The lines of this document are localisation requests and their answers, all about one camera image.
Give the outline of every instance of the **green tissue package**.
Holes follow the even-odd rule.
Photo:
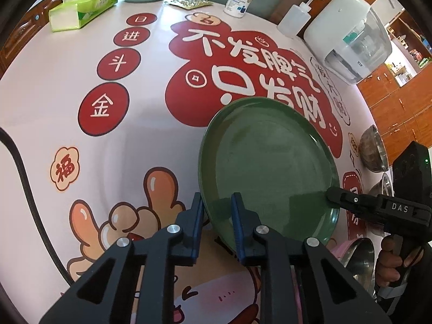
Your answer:
[[[80,29],[118,0],[63,0],[49,11],[52,31]]]

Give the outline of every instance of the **green plate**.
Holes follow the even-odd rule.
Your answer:
[[[282,235],[315,236],[327,244],[339,209],[325,197],[339,187],[333,156],[302,115],[265,97],[230,103],[215,115],[201,143],[200,190],[220,237],[235,249],[231,195]]]

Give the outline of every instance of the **black sleeve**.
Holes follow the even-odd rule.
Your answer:
[[[393,324],[430,323],[432,319],[432,249],[425,246],[422,260],[412,267],[408,284],[394,313]]]

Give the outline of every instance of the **silver rivet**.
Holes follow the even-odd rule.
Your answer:
[[[128,238],[120,238],[116,242],[117,246],[119,246],[119,247],[128,246],[129,243],[130,243],[130,240]]]
[[[306,240],[306,243],[310,246],[310,247],[317,247],[320,242],[318,241],[317,238],[308,238]]]
[[[168,225],[166,228],[170,234],[176,234],[180,231],[180,227],[177,224]]]
[[[259,234],[267,234],[269,232],[269,227],[266,225],[259,225],[255,230]]]

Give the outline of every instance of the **bottle label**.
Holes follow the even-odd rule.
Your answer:
[[[252,0],[228,0],[225,5],[225,10],[231,15],[241,17],[245,14]]]

